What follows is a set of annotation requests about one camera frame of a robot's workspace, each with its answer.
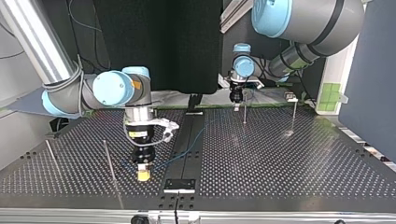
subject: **black backdrop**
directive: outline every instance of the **black backdrop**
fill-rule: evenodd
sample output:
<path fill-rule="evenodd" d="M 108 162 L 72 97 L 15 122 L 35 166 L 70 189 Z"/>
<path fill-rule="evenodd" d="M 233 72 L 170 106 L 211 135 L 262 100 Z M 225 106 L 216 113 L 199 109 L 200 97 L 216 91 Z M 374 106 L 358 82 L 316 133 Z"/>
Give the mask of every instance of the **black backdrop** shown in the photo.
<path fill-rule="evenodd" d="M 96 6 L 99 7 L 97 8 L 97 11 L 100 21 L 97 20 L 94 13 L 95 6 L 93 1 L 95 1 Z M 144 65 L 151 69 L 151 76 L 153 78 L 152 87 L 154 90 L 171 89 L 188 93 L 195 91 L 212 93 L 216 88 L 215 82 L 217 82 L 217 73 L 211 73 L 209 75 L 209 73 L 207 73 L 209 70 L 206 69 L 208 68 L 207 65 L 210 64 L 213 71 L 220 70 L 220 73 L 223 76 L 227 76 L 228 71 L 232 68 L 234 44 L 240 42 L 249 43 L 252 46 L 252 55 L 258 57 L 263 56 L 264 58 L 270 60 L 275 58 L 275 56 L 278 55 L 282 49 L 285 49 L 289 45 L 288 41 L 272 39 L 264 35 L 257 34 L 251 25 L 250 12 L 247 13 L 247 15 L 245 15 L 240 21 L 238 21 L 225 35 L 220 34 L 218 15 L 220 14 L 219 10 L 221 9 L 221 3 L 219 3 L 217 0 L 197 0 L 196 3 L 193 1 L 184 2 L 179 0 L 158 0 L 157 2 L 146 0 L 140 1 L 142 5 L 137 5 L 134 7 L 138 9 L 135 11 L 132 9 L 132 5 L 136 4 L 136 2 L 137 1 L 135 0 L 75 0 L 73 2 L 71 9 L 73 11 L 74 17 L 78 21 L 91 26 L 96 25 L 101 29 L 103 26 L 103 34 L 96 32 L 95 50 L 95 31 L 93 29 L 80 26 L 75 22 L 71 22 L 68 15 L 68 4 L 70 3 L 70 0 L 43 0 L 51 23 L 54 26 L 58 36 L 61 38 L 61 41 L 69 53 L 69 56 L 76 61 L 78 52 L 81 57 L 87 59 L 82 61 L 85 68 L 84 71 L 87 73 L 95 72 L 98 74 L 100 73 L 99 69 L 105 70 L 104 67 L 107 67 L 108 65 L 107 52 L 111 51 L 111 62 L 113 65 L 117 66 L 112 66 L 114 69 L 120 69 L 123 66 L 128 65 L 139 65 L 145 63 Z M 224 0 L 224 7 L 227 7 L 229 2 L 229 0 Z M 191 7 L 194 7 L 194 5 L 199 5 L 200 7 L 189 9 L 186 4 L 191 4 Z M 213 12 L 214 14 L 216 12 L 217 16 L 213 15 L 210 19 L 208 19 L 205 6 L 209 5 L 209 7 L 213 7 L 214 5 L 212 4 L 216 5 L 217 7 L 215 8 L 216 11 L 214 10 Z M 166 20 L 161 18 L 160 20 L 155 21 L 154 19 L 156 17 L 150 15 L 156 13 L 157 15 L 163 15 L 165 14 L 163 9 L 167 7 L 170 9 L 166 9 Z M 150 21 L 150 23 L 153 23 L 154 25 L 157 24 L 155 25 L 157 29 L 146 28 L 142 22 L 136 24 L 136 22 L 134 22 L 135 18 L 128 19 L 128 17 L 132 16 L 128 14 L 134 13 L 140 14 L 140 18 L 145 18 L 150 15 L 146 20 Z M 124 15 L 126 21 L 120 17 L 122 14 L 126 14 Z M 210 49 L 209 47 L 214 44 L 210 42 L 210 39 L 205 37 L 206 33 L 208 32 L 206 29 L 209 26 L 205 25 L 204 23 L 198 25 L 195 24 L 200 23 L 200 20 L 196 19 L 197 17 L 199 19 L 202 17 L 204 22 L 210 23 L 210 27 L 216 26 L 216 29 L 213 28 L 213 35 L 217 37 L 217 39 L 213 37 L 214 43 L 216 43 L 213 49 Z M 135 30 L 133 28 L 135 25 L 140 27 L 140 31 L 143 30 L 143 32 L 146 33 L 149 30 L 150 34 L 154 33 L 161 35 L 162 33 L 165 33 L 166 35 L 157 38 L 154 38 L 155 36 L 144 37 L 142 34 L 137 33 L 137 29 Z M 128 32 L 128 34 L 124 33 L 124 30 L 122 30 L 123 27 L 126 27 L 130 32 Z M 146 40 L 144 38 L 147 38 L 148 41 L 151 41 L 151 39 L 162 41 L 161 44 L 157 44 L 156 46 L 160 49 L 170 49 L 170 52 L 173 53 L 172 56 L 167 52 L 162 52 L 161 57 L 155 57 L 157 63 L 161 63 L 161 60 L 165 60 L 167 62 L 165 63 L 165 68 L 167 69 L 165 72 L 161 68 L 157 69 L 159 72 L 153 72 L 152 69 L 156 68 L 150 65 L 149 60 L 146 60 L 148 57 L 154 57 L 156 54 L 158 54 L 157 48 L 149 45 L 151 49 L 148 49 L 147 51 L 141 50 L 141 52 L 137 52 L 131 48 L 131 46 L 133 46 L 134 48 L 142 49 L 142 46 L 146 44 Z M 142 44 L 137 45 L 135 42 L 132 43 L 132 41 L 135 39 L 138 39 Z M 170 41 L 172 44 L 176 43 L 176 45 L 171 46 L 167 43 L 167 41 Z M 186 53 L 178 54 L 179 52 L 183 52 L 183 50 L 184 52 L 186 52 L 186 50 L 192 51 L 192 53 L 191 55 L 187 55 Z M 130 59 L 125 60 L 125 57 L 134 58 L 135 63 L 131 63 Z M 189 69 L 188 66 L 190 65 L 187 64 L 190 63 L 193 65 L 198 65 L 196 65 L 196 67 L 192 66 L 191 69 Z M 304 71 L 304 84 L 313 97 L 318 95 L 318 88 L 321 75 L 323 73 L 324 64 L 325 59 L 320 59 L 315 62 L 313 66 Z M 295 85 L 293 90 L 298 93 L 301 92 L 303 88 L 301 85 Z"/>
<path fill-rule="evenodd" d="M 93 2 L 113 69 L 146 66 L 154 90 L 217 90 L 221 0 Z"/>

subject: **small yellow object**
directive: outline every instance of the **small yellow object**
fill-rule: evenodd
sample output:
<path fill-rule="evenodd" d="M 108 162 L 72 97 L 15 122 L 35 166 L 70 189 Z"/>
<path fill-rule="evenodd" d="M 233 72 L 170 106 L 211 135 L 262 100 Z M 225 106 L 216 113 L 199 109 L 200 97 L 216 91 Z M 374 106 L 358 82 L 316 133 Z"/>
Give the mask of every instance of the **small yellow object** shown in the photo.
<path fill-rule="evenodd" d="M 148 170 L 140 170 L 137 172 L 137 180 L 141 182 L 146 182 L 149 180 L 149 171 Z"/>

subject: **black curtain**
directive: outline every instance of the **black curtain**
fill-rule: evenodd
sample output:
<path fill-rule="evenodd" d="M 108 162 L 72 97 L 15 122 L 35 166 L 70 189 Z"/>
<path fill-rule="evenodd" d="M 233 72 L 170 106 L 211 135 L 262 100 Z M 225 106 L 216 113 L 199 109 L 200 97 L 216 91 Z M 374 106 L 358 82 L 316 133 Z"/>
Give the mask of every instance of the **black curtain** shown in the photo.
<path fill-rule="evenodd" d="M 211 94 L 221 0 L 94 0 L 113 69 L 146 66 L 154 90 Z"/>

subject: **mounting bolt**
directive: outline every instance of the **mounting bolt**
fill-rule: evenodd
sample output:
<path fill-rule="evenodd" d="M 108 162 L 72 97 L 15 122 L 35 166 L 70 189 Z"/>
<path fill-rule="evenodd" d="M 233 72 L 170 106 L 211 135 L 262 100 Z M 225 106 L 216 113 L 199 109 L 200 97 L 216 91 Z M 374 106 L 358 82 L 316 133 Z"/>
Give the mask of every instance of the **mounting bolt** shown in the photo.
<path fill-rule="evenodd" d="M 133 217 L 131 219 L 131 224 L 149 224 L 148 217 Z"/>

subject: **blue cable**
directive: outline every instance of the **blue cable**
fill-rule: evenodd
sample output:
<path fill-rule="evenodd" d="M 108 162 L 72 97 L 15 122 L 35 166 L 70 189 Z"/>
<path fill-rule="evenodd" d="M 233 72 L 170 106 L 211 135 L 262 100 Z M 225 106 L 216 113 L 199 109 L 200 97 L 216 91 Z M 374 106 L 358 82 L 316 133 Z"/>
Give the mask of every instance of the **blue cable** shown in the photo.
<path fill-rule="evenodd" d="M 187 155 L 187 153 L 189 153 L 189 151 L 191 151 L 192 148 L 195 146 L 196 142 L 198 141 L 198 138 L 199 138 L 199 137 L 201 136 L 201 134 L 204 132 L 204 130 L 206 129 L 206 127 L 207 127 L 209 124 L 211 124 L 211 123 L 213 123 L 214 121 L 216 121 L 216 120 L 217 120 L 217 119 L 214 119 L 214 120 L 210 121 L 209 123 L 206 124 L 206 126 L 205 126 L 203 129 L 201 129 L 200 132 L 198 132 L 198 134 L 196 135 L 194 141 L 192 142 L 192 145 L 191 145 L 185 152 L 181 153 L 180 155 L 174 157 L 173 159 L 171 159 L 171 160 L 169 160 L 169 161 L 164 162 L 163 164 L 161 164 L 161 165 L 159 165 L 159 166 L 154 167 L 153 171 L 157 171 L 157 170 L 163 168 L 164 166 L 168 166 L 168 165 L 171 164 L 173 161 L 176 161 L 176 160 L 178 160 L 178 159 L 184 157 L 185 155 Z M 125 159 L 121 161 L 121 165 L 122 165 L 123 167 L 128 168 L 131 172 L 132 172 L 132 171 L 135 171 L 135 168 L 134 168 L 129 162 L 127 162 Z"/>
<path fill-rule="evenodd" d="M 214 120 L 210 121 L 209 123 L 207 123 L 207 124 L 205 125 L 205 127 L 204 127 L 203 129 L 201 129 L 200 132 L 198 132 L 198 134 L 196 135 L 194 141 L 192 142 L 192 145 L 191 145 L 185 152 L 183 152 L 183 153 L 181 153 L 180 155 L 174 157 L 172 160 L 166 161 L 166 162 L 164 162 L 163 164 L 161 164 L 161 165 L 159 165 L 159 166 L 156 166 L 156 167 L 154 168 L 154 171 L 156 171 L 156 170 L 158 170 L 158 169 L 161 169 L 162 167 L 169 165 L 169 164 L 172 163 L 173 161 L 176 161 L 176 160 L 178 160 L 178 159 L 184 157 L 185 155 L 187 155 L 187 153 L 189 153 L 189 151 L 191 151 L 192 148 L 195 146 L 195 144 L 196 144 L 198 138 L 199 138 L 199 137 L 201 136 L 201 134 L 204 132 L 204 130 L 206 129 L 206 127 L 207 127 L 209 124 L 211 124 L 211 123 L 213 123 L 214 121 L 216 121 L 216 120 L 217 120 L 217 119 L 214 119 Z"/>

